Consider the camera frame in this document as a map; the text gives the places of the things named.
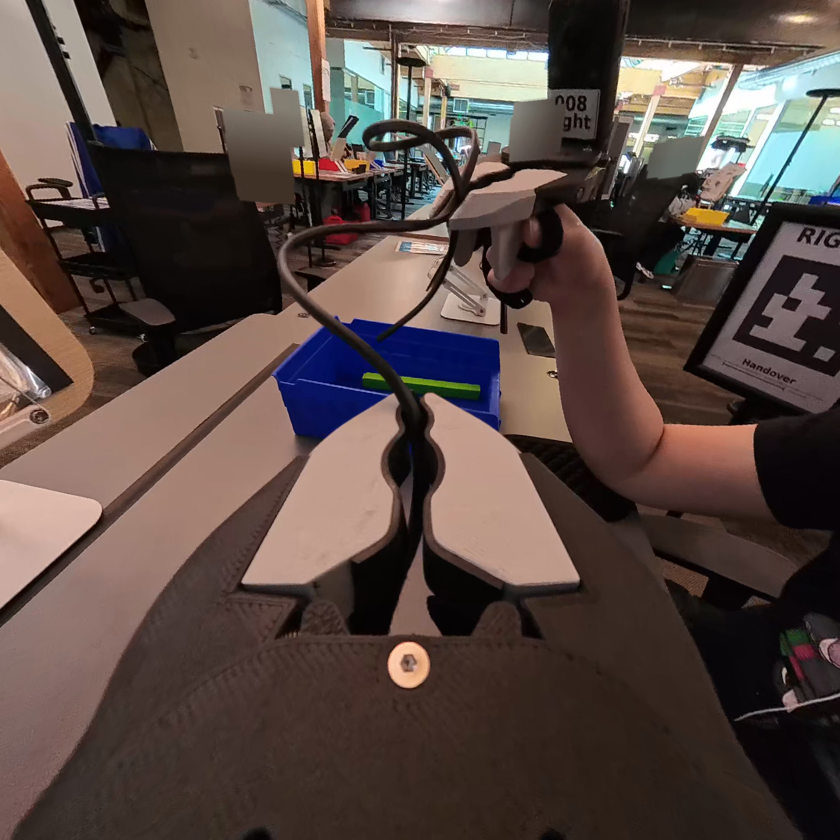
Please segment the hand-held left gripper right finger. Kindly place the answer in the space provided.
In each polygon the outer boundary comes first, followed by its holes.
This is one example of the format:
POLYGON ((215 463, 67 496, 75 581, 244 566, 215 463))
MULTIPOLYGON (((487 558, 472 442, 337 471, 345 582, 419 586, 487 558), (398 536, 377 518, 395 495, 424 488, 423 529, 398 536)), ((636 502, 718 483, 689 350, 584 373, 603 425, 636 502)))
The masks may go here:
POLYGON ((434 472, 423 501, 423 577, 440 633, 470 635, 496 602, 520 610, 532 597, 576 592, 581 574, 522 453, 443 397, 422 405, 434 472))

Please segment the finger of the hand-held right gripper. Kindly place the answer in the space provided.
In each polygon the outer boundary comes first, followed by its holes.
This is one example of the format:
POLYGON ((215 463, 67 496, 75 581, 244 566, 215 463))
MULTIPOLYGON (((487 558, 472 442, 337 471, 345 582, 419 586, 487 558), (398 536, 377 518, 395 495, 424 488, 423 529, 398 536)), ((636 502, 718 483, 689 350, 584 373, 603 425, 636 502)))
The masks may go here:
POLYGON ((465 201, 467 195, 493 183, 507 180, 512 176, 508 165, 500 161, 480 161, 471 173, 469 183, 466 180, 466 168, 458 170, 464 194, 458 197, 454 179, 450 176, 443 184, 433 203, 429 207, 428 219, 444 221, 465 201))
POLYGON ((484 234, 490 237, 492 267, 537 264, 554 256, 563 240, 556 205, 570 201, 570 177, 554 170, 527 169, 469 192, 448 219, 456 238, 453 261, 466 265, 484 234), (540 222, 539 248, 525 244, 522 225, 531 217, 547 214, 540 222))

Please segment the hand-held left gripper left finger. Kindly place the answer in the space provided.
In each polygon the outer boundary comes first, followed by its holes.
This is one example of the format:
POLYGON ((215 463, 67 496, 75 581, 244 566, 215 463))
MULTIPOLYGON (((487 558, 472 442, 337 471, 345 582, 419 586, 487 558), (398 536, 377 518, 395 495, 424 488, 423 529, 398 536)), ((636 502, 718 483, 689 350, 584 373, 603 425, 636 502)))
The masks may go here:
POLYGON ((352 633, 387 634, 411 564, 405 435, 389 395, 324 438, 293 480, 242 587, 328 601, 352 633))

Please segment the blue plastic bin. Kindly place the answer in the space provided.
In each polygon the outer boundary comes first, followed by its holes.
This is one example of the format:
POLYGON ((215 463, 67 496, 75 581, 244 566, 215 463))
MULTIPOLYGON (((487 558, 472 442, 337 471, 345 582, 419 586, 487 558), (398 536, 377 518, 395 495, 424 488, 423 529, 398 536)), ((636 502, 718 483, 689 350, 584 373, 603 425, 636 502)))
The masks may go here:
MULTIPOLYGON (((369 343, 399 376, 478 384, 478 401, 445 398, 490 427, 501 428, 498 340, 457 332, 402 327, 383 342, 387 323, 354 319, 348 328, 369 343)), ((320 328, 274 372, 296 435, 325 438, 385 398, 362 387, 375 371, 344 341, 320 328)))

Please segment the long green block bar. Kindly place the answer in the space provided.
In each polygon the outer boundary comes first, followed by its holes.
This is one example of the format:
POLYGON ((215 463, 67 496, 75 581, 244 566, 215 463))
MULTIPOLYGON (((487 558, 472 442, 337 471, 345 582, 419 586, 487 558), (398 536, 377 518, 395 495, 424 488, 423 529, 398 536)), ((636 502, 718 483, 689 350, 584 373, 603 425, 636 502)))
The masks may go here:
MULTIPOLYGON (((400 382, 415 394, 436 394, 444 398, 478 401, 481 398, 481 387, 478 384, 440 381, 420 377, 400 376, 400 382)), ((366 372, 362 375, 362 387, 369 391, 392 392, 392 387, 382 374, 366 372)))

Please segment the tilted board with stand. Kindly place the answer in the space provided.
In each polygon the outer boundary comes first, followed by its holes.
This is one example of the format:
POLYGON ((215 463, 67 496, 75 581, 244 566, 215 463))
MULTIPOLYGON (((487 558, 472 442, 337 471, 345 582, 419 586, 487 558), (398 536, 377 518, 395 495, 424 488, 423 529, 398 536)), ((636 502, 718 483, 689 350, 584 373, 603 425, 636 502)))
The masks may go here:
POLYGON ((484 281, 477 281, 461 268, 448 268, 441 288, 446 292, 440 316, 451 322, 501 327, 501 302, 484 281))

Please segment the black swivel office chair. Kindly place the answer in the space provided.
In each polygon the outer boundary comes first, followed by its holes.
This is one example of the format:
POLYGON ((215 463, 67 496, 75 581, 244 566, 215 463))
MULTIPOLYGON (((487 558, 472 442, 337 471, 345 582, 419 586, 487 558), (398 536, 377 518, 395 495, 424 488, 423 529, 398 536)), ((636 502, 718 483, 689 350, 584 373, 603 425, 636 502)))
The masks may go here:
POLYGON ((629 296, 644 247, 668 207, 685 190, 695 195, 701 182, 693 171, 670 178, 639 177, 615 204, 600 201, 587 213, 584 223, 603 246, 613 282, 622 284, 616 292, 619 301, 629 296))

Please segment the red storage bin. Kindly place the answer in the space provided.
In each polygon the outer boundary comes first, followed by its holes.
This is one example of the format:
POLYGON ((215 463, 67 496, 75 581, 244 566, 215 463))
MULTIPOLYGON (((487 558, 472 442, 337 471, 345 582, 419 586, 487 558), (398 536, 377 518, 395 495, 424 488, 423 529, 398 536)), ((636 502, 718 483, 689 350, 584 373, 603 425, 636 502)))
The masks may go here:
POLYGON ((341 213, 337 211, 331 212, 326 216, 322 223, 327 227, 339 228, 338 233, 328 234, 324 238, 325 245, 343 247, 351 245, 358 240, 359 234, 357 232, 348 232, 344 228, 350 224, 364 224, 371 221, 371 209, 367 203, 355 203, 349 208, 345 208, 341 213))

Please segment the grey waste bin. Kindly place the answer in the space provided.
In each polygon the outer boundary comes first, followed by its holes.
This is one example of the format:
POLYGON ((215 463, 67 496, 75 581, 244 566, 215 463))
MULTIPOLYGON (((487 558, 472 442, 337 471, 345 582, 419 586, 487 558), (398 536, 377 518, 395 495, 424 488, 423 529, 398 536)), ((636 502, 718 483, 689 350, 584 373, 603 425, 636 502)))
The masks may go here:
POLYGON ((675 296, 693 305, 716 305, 739 267, 733 259, 690 255, 675 280, 675 296))

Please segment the document display board with stand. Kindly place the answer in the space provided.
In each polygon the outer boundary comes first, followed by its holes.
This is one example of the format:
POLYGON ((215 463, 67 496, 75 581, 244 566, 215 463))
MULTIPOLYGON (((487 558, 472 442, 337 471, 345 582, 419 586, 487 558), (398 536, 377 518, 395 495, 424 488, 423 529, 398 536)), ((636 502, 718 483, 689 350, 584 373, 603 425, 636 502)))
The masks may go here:
MULTIPOLYGON (((55 425, 91 394, 88 353, 1 253, 1 448, 55 425)), ((10 603, 102 515, 89 498, 1 481, 1 603, 10 603)))

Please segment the black mesh chair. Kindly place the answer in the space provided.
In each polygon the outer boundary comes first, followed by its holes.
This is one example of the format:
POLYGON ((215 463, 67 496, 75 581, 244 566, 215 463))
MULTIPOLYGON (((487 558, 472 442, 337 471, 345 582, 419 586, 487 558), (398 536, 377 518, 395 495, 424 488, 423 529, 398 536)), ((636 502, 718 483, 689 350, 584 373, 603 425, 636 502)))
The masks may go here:
POLYGON ((120 306, 141 331, 139 373, 152 376, 242 319, 282 311, 276 252, 256 205, 238 198, 226 155, 87 149, 143 290, 120 306))

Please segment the black rolling sign stand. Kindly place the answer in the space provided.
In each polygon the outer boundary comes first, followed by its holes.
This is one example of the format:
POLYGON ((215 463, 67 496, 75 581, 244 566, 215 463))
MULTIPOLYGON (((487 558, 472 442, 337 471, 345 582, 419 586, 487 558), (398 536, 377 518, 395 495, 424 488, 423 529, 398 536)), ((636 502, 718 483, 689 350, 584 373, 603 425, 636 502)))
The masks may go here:
POLYGON ((775 203, 684 369, 783 413, 839 398, 839 208, 775 203))

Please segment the black utility cart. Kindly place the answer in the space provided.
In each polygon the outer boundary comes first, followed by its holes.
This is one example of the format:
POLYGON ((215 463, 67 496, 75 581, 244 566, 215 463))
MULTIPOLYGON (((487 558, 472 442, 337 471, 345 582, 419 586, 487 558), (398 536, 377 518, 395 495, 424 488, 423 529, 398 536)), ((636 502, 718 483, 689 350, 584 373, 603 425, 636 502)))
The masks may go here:
POLYGON ((81 305, 89 333, 108 331, 126 337, 139 338, 140 328, 121 309, 114 285, 122 283, 130 301, 138 300, 133 288, 136 277, 131 257, 123 237, 112 225, 107 197, 75 197, 70 193, 73 182, 54 177, 42 177, 27 185, 27 205, 33 210, 56 254, 59 268, 64 272, 81 305), (57 232, 81 235, 85 248, 77 255, 64 256, 56 242, 57 232), (110 303, 98 309, 88 306, 77 283, 86 280, 92 291, 107 294, 110 303))

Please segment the blue fabric cart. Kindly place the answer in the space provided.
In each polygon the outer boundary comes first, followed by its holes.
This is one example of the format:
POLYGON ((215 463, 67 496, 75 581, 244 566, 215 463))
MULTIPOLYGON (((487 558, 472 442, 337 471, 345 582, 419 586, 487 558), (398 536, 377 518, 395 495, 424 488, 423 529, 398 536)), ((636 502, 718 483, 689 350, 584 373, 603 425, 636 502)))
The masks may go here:
MULTIPOLYGON (((107 200, 81 132, 74 122, 67 122, 66 129, 70 144, 70 156, 75 168, 81 195, 84 198, 95 197, 99 205, 104 205, 107 203, 107 200)), ((139 128, 124 128, 95 123, 92 129, 95 140, 109 148, 134 151, 157 150, 151 138, 139 128)), ((123 264, 130 262, 123 236, 117 228, 114 226, 98 227, 98 240, 101 248, 118 262, 123 264)))

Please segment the wooden support post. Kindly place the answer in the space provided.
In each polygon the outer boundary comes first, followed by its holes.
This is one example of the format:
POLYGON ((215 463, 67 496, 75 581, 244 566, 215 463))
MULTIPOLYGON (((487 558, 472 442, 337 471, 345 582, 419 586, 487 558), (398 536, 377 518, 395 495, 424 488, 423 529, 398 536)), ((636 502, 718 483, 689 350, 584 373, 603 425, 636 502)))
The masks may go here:
POLYGON ((27 204, 5 156, 1 154, 1 246, 38 294, 57 314, 81 304, 59 265, 55 250, 27 204))

